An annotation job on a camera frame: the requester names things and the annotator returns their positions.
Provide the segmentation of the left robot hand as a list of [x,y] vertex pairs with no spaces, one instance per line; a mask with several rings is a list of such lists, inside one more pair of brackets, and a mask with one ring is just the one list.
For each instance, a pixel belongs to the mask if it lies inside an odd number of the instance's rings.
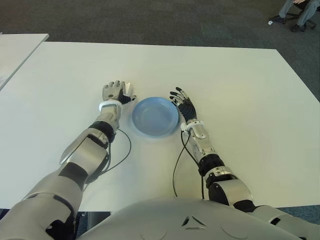
[[132,92],[130,82],[111,81],[102,88],[102,99],[104,101],[115,100],[121,104],[127,104],[137,98]]

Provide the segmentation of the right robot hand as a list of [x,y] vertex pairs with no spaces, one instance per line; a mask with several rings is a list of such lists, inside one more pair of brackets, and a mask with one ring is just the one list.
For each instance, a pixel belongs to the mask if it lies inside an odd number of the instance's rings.
[[169,98],[180,111],[186,123],[198,119],[196,108],[183,89],[176,87],[175,91],[170,92]]

